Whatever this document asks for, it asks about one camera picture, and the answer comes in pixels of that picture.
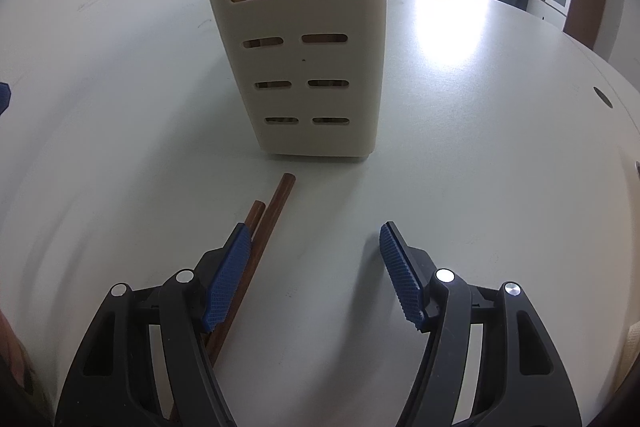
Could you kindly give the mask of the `person right hand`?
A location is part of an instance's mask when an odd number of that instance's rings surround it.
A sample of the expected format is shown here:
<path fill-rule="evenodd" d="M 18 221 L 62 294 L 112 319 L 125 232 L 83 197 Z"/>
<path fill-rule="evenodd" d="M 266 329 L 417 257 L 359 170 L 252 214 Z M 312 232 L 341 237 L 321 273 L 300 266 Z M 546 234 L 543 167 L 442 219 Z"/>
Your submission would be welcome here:
<path fill-rule="evenodd" d="M 34 404 L 32 363 L 8 319 L 1 314 L 1 401 Z"/>

